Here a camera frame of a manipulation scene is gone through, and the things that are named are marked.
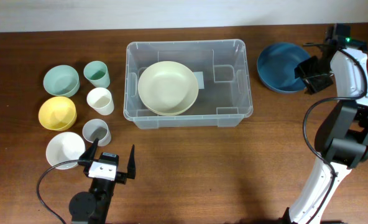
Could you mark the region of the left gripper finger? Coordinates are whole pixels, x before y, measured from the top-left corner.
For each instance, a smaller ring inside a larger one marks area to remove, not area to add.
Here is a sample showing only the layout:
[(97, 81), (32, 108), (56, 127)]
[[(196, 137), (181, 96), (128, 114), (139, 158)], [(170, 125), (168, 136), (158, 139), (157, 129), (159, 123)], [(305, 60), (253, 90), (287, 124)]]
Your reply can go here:
[(99, 138), (96, 138), (92, 145), (79, 157), (78, 164), (87, 166), (94, 160), (94, 156), (98, 147)]
[(135, 145), (132, 145), (129, 161), (127, 163), (127, 178), (136, 178)]

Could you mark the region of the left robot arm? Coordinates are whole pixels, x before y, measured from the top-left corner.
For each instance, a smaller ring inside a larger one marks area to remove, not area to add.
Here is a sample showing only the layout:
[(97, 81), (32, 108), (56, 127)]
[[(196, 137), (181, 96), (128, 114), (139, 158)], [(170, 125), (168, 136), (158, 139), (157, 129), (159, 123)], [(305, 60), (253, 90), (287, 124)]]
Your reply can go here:
[(69, 204), (72, 223), (105, 223), (116, 184), (126, 184), (128, 179), (136, 177), (135, 146), (132, 146), (127, 171), (118, 171), (119, 156), (104, 152), (98, 159), (95, 153), (98, 139), (80, 156), (78, 165), (83, 173), (92, 179), (87, 192), (73, 196)]

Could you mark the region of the beige bowl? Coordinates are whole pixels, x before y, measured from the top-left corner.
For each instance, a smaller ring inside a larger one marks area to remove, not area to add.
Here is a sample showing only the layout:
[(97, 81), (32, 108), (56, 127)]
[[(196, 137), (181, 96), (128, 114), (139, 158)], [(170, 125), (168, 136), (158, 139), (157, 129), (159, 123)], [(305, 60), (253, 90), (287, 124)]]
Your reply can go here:
[(144, 70), (139, 78), (138, 94), (142, 102), (195, 102), (199, 89), (196, 77), (187, 66), (163, 61)]

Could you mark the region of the dark blue bowl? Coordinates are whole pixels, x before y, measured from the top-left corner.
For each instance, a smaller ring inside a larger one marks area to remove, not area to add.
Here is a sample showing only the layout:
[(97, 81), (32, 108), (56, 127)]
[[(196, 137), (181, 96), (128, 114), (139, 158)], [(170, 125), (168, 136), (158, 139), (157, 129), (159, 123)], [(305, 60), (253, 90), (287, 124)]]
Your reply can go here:
[(296, 93), (306, 88), (295, 76), (297, 65), (310, 55), (298, 45), (279, 42), (266, 47), (257, 59), (257, 71), (262, 83), (277, 93)]

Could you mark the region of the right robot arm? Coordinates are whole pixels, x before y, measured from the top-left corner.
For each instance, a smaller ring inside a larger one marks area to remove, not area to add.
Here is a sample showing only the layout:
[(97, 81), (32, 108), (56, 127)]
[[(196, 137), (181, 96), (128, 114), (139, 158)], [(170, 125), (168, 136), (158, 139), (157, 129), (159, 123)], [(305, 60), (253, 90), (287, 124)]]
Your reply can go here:
[(279, 223), (321, 223), (339, 184), (359, 163), (368, 160), (367, 44), (351, 38), (348, 25), (335, 24), (328, 27), (323, 43), (316, 47), (322, 56), (299, 63), (295, 75), (310, 94), (335, 85), (337, 95), (310, 106), (304, 120), (322, 103), (335, 101), (336, 106), (317, 130), (315, 142), (306, 144), (316, 156), (313, 170)]

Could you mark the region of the cream bowl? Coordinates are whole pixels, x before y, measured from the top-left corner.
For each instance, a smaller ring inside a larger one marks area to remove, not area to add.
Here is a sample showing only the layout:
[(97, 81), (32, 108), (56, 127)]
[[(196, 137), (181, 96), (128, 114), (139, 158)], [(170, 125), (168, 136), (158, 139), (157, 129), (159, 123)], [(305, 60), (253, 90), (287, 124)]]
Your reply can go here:
[(180, 102), (161, 102), (151, 101), (143, 102), (143, 104), (152, 112), (162, 116), (179, 115), (190, 109), (194, 105), (194, 101)]

